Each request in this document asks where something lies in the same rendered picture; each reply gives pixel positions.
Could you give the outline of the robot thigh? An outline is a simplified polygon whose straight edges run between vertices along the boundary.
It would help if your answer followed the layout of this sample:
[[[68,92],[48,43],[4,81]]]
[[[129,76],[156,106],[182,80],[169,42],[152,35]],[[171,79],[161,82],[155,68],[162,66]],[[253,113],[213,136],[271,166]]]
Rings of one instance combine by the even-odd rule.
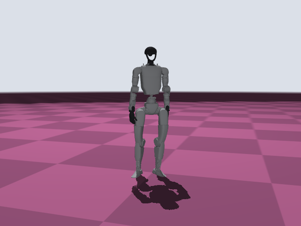
[[[158,137],[154,139],[155,146],[165,142],[168,131],[168,112],[163,107],[158,107]]]
[[[145,139],[143,139],[143,128],[145,122],[145,107],[138,108],[135,111],[134,133],[135,133],[135,143],[139,143],[140,147],[144,147]]]

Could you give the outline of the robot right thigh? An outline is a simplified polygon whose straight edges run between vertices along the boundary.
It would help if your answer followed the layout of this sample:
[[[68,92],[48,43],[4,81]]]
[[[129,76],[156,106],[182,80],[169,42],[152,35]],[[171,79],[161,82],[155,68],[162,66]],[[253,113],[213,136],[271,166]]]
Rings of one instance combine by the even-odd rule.
[[[134,133],[135,133],[135,143],[139,143],[140,147],[144,147],[145,139],[143,139],[143,128],[145,122],[145,107],[138,108],[135,111]]]

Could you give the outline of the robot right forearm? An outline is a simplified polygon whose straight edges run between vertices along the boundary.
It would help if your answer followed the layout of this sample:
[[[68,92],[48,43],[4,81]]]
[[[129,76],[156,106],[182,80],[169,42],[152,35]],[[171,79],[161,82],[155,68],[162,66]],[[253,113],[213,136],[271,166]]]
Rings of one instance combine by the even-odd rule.
[[[129,107],[128,109],[131,111],[132,110],[132,106],[135,107],[135,102],[136,102],[136,97],[137,97],[137,94],[135,93],[132,93],[132,90],[133,90],[133,86],[131,87],[131,91],[130,91],[130,101],[129,101]]]

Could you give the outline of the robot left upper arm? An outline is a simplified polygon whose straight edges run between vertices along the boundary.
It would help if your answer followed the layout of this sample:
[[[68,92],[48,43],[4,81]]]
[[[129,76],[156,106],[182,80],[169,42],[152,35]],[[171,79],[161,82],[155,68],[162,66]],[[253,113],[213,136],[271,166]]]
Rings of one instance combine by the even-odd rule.
[[[168,86],[168,69],[165,67],[161,67],[162,68],[162,91],[164,93],[170,92],[170,87]]]

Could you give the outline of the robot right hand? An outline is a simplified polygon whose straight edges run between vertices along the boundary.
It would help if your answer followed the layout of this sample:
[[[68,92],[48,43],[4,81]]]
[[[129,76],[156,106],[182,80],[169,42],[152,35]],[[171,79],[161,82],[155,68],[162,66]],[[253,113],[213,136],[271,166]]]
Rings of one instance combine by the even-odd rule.
[[[137,121],[137,119],[136,119],[136,117],[135,117],[135,114],[134,114],[134,112],[135,112],[135,107],[132,106],[132,110],[131,110],[131,111],[129,110],[129,112],[130,112],[130,114],[129,114],[130,122],[131,122],[132,124],[135,124],[135,120]]]

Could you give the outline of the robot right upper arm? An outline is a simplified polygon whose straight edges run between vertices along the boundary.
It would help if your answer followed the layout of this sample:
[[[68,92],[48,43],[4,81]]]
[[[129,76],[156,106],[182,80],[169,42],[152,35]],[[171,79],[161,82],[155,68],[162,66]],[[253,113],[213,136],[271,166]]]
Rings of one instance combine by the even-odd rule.
[[[139,87],[137,85],[138,85],[138,81],[139,81],[139,74],[141,73],[141,71],[142,71],[142,67],[136,67],[133,70],[133,76],[132,76],[133,90],[132,90],[132,92],[134,92],[134,93],[138,93],[138,91],[139,91]]]

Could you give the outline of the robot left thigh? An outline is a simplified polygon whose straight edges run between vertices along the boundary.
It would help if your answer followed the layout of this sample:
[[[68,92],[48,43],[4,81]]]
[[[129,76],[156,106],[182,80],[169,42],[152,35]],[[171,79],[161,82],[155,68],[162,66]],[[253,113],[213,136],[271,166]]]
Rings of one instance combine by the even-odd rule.
[[[154,139],[155,146],[165,142],[168,131],[168,112],[163,107],[158,107],[158,137]]]

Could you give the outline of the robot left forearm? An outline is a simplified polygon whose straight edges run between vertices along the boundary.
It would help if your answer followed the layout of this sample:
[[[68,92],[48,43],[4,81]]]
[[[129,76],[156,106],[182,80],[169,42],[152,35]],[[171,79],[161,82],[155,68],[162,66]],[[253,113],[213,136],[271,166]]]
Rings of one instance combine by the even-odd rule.
[[[170,92],[164,93],[163,96],[164,96],[164,108],[166,108],[167,105],[170,108],[170,105],[169,105],[170,104],[170,99],[169,99]]]

